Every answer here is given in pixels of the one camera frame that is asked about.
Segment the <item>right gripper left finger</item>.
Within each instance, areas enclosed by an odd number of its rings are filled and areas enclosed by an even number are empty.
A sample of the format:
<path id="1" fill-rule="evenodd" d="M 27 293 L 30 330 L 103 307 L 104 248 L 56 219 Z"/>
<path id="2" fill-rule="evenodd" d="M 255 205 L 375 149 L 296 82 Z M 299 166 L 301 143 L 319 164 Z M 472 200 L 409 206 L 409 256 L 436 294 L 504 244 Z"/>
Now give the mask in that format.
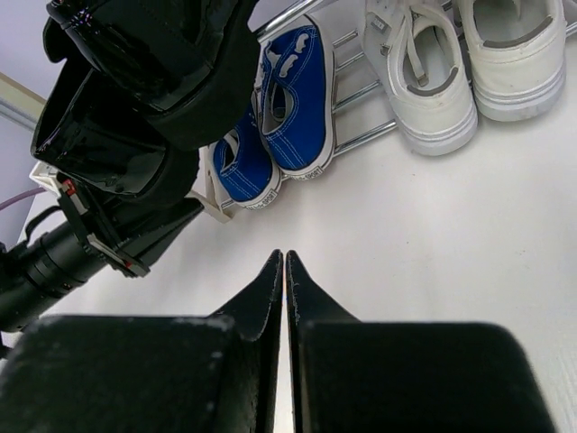
<path id="1" fill-rule="evenodd" d="M 270 432 L 283 255 L 206 317 L 53 316 L 1 372 L 4 432 Z"/>

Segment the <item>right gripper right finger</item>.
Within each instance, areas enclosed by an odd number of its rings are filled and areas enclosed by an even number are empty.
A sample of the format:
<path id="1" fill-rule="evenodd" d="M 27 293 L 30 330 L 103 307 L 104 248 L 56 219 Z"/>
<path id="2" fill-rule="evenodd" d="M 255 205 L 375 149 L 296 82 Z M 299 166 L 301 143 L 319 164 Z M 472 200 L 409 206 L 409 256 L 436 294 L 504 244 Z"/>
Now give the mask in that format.
<path id="1" fill-rule="evenodd" d="M 525 351 L 483 322 L 364 322 L 286 257 L 298 432 L 552 432 Z"/>

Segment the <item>black leather shoe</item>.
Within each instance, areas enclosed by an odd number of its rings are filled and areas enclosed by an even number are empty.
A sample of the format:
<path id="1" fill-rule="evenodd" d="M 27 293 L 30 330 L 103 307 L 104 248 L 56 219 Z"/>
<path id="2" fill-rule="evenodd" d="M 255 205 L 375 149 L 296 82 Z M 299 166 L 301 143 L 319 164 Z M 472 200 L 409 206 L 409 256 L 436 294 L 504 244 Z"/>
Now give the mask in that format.
<path id="1" fill-rule="evenodd" d="M 199 170 L 198 152 L 172 146 L 113 83 L 72 61 L 43 108 L 31 153 L 89 187 L 152 207 L 183 199 Z"/>
<path id="2" fill-rule="evenodd" d="M 243 116 L 260 44 L 253 1 L 51 1 L 80 53 L 182 150 L 209 145 Z"/>

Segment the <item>white sneaker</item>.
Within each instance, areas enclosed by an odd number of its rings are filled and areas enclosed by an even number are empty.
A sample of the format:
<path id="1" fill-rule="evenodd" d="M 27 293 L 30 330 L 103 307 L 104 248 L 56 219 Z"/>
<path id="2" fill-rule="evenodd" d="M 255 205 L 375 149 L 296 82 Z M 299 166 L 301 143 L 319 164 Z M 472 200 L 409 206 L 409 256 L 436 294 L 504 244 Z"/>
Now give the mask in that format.
<path id="1" fill-rule="evenodd" d="M 367 1 L 362 50 L 408 145 L 425 156 L 454 152 L 478 125 L 460 42 L 436 1 Z"/>
<path id="2" fill-rule="evenodd" d="M 481 113 L 516 122 L 548 112 L 566 80 L 561 1 L 454 1 Z"/>

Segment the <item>blue canvas sneaker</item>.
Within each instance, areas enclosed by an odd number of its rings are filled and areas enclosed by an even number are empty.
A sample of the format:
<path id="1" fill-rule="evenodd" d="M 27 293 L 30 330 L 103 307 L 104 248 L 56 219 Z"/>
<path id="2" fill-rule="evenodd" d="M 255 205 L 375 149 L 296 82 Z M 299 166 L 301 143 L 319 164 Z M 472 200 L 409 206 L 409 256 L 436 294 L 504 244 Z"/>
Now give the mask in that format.
<path id="1" fill-rule="evenodd" d="M 334 156 L 335 58 L 331 38 L 304 14 L 261 56 L 261 134 L 294 180 L 320 176 Z"/>
<path id="2" fill-rule="evenodd" d="M 210 159 L 218 181 L 240 207 L 262 209 L 277 198 L 281 172 L 265 148 L 252 105 L 213 145 Z"/>

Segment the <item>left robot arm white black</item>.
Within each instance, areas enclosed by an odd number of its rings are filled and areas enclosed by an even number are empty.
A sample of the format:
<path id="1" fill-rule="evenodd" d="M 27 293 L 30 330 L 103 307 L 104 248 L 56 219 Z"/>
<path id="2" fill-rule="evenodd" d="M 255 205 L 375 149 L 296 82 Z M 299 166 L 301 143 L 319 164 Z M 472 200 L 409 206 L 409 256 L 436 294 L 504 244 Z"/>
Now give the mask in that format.
<path id="1" fill-rule="evenodd" d="M 1 329 L 24 331 L 74 289 L 109 266 L 127 278 L 146 276 L 181 231 L 204 209 L 196 198 L 168 207 L 124 201 L 66 179 L 57 205 L 25 227 L 31 235 L 47 217 L 65 222 L 35 241 L 1 251 Z"/>

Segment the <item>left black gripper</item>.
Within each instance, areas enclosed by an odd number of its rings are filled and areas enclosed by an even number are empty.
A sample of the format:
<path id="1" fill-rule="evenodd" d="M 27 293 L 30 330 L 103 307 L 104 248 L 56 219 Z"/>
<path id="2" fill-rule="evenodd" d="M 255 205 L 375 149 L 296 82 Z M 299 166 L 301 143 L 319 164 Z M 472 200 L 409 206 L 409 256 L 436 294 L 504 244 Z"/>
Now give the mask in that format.
<path id="1" fill-rule="evenodd" d="M 124 201 L 72 178 L 58 183 L 59 204 L 83 247 L 130 278 L 147 275 L 204 210 L 196 198 L 155 207 Z"/>

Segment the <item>cream metal shoe rack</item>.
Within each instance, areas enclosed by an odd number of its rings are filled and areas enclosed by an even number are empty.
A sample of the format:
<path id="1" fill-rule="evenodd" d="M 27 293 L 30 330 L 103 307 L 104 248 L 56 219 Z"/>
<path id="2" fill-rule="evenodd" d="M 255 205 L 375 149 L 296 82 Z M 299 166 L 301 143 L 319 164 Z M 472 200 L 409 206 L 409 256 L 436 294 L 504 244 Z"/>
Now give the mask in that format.
<path id="1" fill-rule="evenodd" d="M 278 13 L 265 23 L 259 30 L 259 41 L 266 41 L 269 38 L 276 36 L 279 32 L 291 23 L 294 23 L 301 15 L 316 12 L 330 3 L 328 1 L 296 1 L 294 4 Z M 380 82 L 375 80 L 369 85 L 360 88 L 350 96 L 334 103 L 333 113 L 338 115 L 344 110 L 349 109 L 354 104 L 362 101 L 362 99 L 376 90 L 380 89 Z M 33 131 L 36 123 L 40 118 L 45 99 L 25 87 L 18 81 L 1 75 L 1 116 L 9 119 L 15 124 L 20 125 L 29 131 Z M 360 134 L 346 142 L 336 143 L 334 145 L 334 157 L 339 157 L 345 153 L 363 147 L 382 136 L 394 131 L 396 123 L 390 120 L 384 124 L 380 124 L 371 128 L 370 130 Z M 204 206 L 204 210 L 219 222 L 226 223 L 234 216 L 236 205 L 229 198 L 224 188 L 220 185 L 216 174 L 210 167 L 211 159 L 208 150 L 204 149 L 201 152 L 201 161 L 204 166 L 204 185 L 203 191 L 192 189 L 187 194 L 188 198 L 195 198 Z M 60 195 L 59 199 L 66 198 L 77 209 L 81 215 L 88 211 L 87 202 L 81 199 L 79 193 L 79 186 L 70 181 L 64 183 L 58 181 Z"/>

